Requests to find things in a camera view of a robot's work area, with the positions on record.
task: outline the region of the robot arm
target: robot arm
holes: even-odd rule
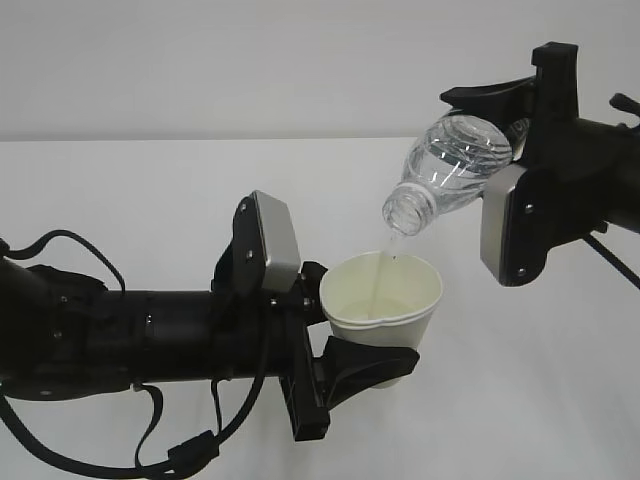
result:
[[[94,278],[52,267],[22,268],[46,243],[66,236],[89,248],[118,278],[109,291]],[[289,211],[253,192],[238,205],[233,238],[209,290],[127,291],[117,270],[81,237],[45,235],[32,247],[0,252],[0,418],[17,440],[50,465],[94,478],[192,476],[240,427],[267,376],[278,377],[296,441],[321,439],[329,411],[378,383],[413,371],[410,348],[371,347],[330,336],[314,357],[307,328],[324,322],[318,288],[326,269],[301,265]],[[148,383],[253,377],[235,418],[172,448],[168,460],[130,468],[88,465],[49,450],[26,429],[6,397],[61,401],[143,389]]]
[[[584,238],[604,248],[590,233],[604,233],[607,222],[640,233],[640,127],[579,118],[577,51],[549,43],[533,51],[534,77],[441,95],[501,128],[529,119],[520,159],[483,194],[480,255],[502,285],[533,281],[553,247]],[[624,95],[610,103],[640,116]]]

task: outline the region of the water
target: water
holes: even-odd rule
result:
[[[380,252],[378,266],[376,267],[376,273],[373,279],[371,298],[368,300],[368,308],[365,310],[366,318],[369,320],[408,313],[404,312],[406,307],[393,299],[383,297],[380,292],[380,280],[384,278],[384,276],[387,275],[386,272],[392,268],[393,262],[395,262],[397,256],[402,250],[405,238],[406,237],[404,235],[394,231],[387,247]]]
[[[340,312],[340,317],[349,320],[372,320],[375,318],[397,317],[412,313],[415,309],[391,298],[378,298],[375,308],[371,308],[371,300],[366,299],[348,305]]]

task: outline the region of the wire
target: wire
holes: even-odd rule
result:
[[[609,262],[613,268],[618,270],[624,278],[629,280],[637,289],[640,289],[640,277],[631,270],[622,260],[616,257],[611,250],[600,243],[593,235],[587,235],[584,237],[584,241],[598,252],[602,257]]]
[[[216,424],[218,425],[216,435],[220,435],[220,430],[222,430],[222,410],[220,409],[220,393],[218,393],[218,380],[211,380],[211,396],[213,397],[213,405],[216,409]]]
[[[23,248],[22,250],[9,250],[4,252],[4,256],[7,258],[11,258],[12,260],[29,260],[30,258],[35,257],[40,254],[42,250],[47,246],[47,244],[57,237],[66,237],[71,240],[75,240],[84,248],[89,250],[102,264],[109,269],[109,271],[113,274],[113,276],[120,284],[120,291],[122,295],[125,293],[125,284],[124,278],[120,275],[120,272],[113,266],[113,264],[107,260],[100,250],[98,250],[95,246],[93,246],[88,240],[85,240],[77,233],[71,232],[69,230],[53,230],[49,233],[45,233],[42,237],[36,240],[32,245],[27,248]]]
[[[127,480],[140,478],[140,475],[153,477],[171,469],[169,461],[148,465],[142,468],[114,468],[91,465],[67,458],[43,445],[22,423],[4,395],[0,395],[0,417],[16,440],[33,456],[65,472],[91,478],[108,480]]]
[[[245,419],[249,416],[249,412],[256,403],[258,399],[258,395],[260,394],[260,390],[262,389],[262,385],[264,384],[264,379],[267,375],[267,363],[269,359],[269,347],[271,344],[269,335],[269,314],[267,314],[267,318],[264,322],[260,322],[262,324],[261,328],[261,337],[262,340],[260,342],[260,357],[258,360],[258,367],[256,369],[256,375],[253,378],[253,382],[251,383],[251,387],[249,388],[249,393],[247,393],[247,397],[244,399],[244,403],[236,413],[235,417],[229,422],[229,424],[222,429],[222,431],[218,434],[218,442],[222,444],[224,441],[228,440],[231,435],[233,435],[240,425],[245,421]]]
[[[162,417],[162,411],[164,409],[164,398],[162,396],[162,392],[160,389],[154,385],[140,385],[140,390],[144,390],[151,397],[151,401],[153,402],[153,413],[151,414],[151,421],[149,422],[149,426],[142,434],[142,438],[138,442],[138,446],[136,447],[136,451],[133,455],[133,463],[136,468],[143,472],[143,466],[140,463],[140,449],[142,448],[142,444],[145,440],[151,435],[151,432],[155,430],[160,422],[160,418]]]

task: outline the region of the white paper cup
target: white paper cup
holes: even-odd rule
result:
[[[442,279],[425,260],[400,255],[386,258],[379,278],[378,300],[370,305],[380,252],[353,257],[329,270],[320,282],[320,302],[333,334],[350,342],[376,347],[417,350],[427,324],[442,297]],[[384,388],[399,379],[381,383]]]

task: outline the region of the white background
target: white background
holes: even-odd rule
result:
[[[2,0],[0,139],[416,136],[438,94],[579,44],[580,107],[640,97],[637,0]]]
[[[129,288],[206,289],[237,202],[254,188],[289,204],[304,259],[327,266],[381,248],[380,206],[411,139],[35,142],[0,144],[2,236],[15,248],[65,227],[94,241]],[[295,444],[275,379],[198,479],[636,479],[640,471],[638,292],[576,243],[533,284],[500,287],[479,260],[481,203],[447,214],[409,245],[442,273],[445,296],[414,374],[332,412],[325,440]],[[605,242],[640,269],[637,236]],[[40,261],[105,279],[66,240]],[[321,348],[326,327],[314,328]],[[225,417],[248,381],[222,385]],[[165,388],[143,461],[214,425],[206,383]],[[55,450],[133,463],[146,394],[13,402]],[[37,462],[0,427],[3,478],[71,476]]]

